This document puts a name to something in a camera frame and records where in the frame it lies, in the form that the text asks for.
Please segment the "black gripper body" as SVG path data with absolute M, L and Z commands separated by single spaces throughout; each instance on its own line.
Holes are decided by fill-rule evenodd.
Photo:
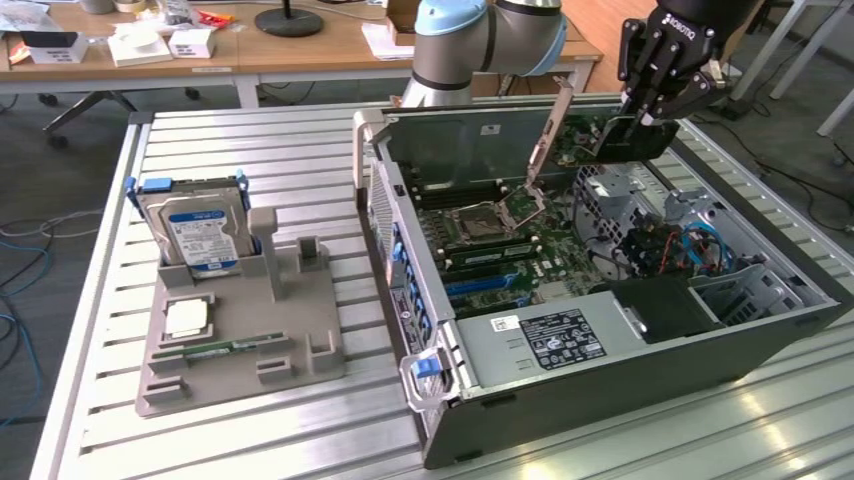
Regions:
M 675 70 L 696 70 L 720 60 L 732 34 L 747 22 L 756 1 L 710 0 L 656 2 L 649 22 L 661 30 L 665 49 L 679 45 Z

